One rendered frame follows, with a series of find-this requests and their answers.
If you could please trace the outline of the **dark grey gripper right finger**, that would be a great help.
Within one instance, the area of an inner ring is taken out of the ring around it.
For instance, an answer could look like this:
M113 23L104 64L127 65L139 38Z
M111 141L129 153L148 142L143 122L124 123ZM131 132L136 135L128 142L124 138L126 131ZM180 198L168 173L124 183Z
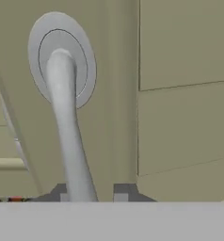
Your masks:
M140 194L136 184L114 184L113 202L139 202L152 201L151 198Z

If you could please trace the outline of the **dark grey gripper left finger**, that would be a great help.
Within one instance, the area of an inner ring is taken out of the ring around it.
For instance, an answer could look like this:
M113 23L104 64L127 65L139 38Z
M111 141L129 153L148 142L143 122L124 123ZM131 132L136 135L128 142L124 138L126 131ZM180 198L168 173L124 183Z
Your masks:
M68 194L65 184L58 184L50 193L32 199L32 201L38 202L63 202L67 200Z

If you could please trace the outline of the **olive cabinet door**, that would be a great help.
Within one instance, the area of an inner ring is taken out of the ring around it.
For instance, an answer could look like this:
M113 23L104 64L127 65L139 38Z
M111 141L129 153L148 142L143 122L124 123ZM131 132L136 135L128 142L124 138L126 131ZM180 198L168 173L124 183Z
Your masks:
M224 0L140 1L140 88L224 81Z

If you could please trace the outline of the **red and black patterned object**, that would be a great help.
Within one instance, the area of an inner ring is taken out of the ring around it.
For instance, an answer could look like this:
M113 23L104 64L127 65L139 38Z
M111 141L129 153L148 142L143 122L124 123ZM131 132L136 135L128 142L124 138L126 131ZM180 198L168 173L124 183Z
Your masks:
M0 198L0 202L27 202L31 201L29 198L23 198L23 197L4 197Z

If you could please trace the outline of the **olive drawer front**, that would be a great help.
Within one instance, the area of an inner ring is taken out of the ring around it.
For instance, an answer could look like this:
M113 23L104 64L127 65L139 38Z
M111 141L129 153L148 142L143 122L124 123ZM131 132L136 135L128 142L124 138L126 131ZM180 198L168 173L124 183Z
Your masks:
M141 176L224 159L224 82L138 95Z
M140 176L137 187L156 201L224 201L224 159Z

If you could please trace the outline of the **grey stool with round base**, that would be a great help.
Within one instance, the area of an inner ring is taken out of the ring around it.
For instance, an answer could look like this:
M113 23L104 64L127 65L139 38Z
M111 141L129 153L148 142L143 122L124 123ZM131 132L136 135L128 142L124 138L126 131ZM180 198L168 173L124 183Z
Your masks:
M34 82L55 114L68 198L96 201L77 117L96 85L96 58L88 35L73 17L48 12L35 21L27 52Z

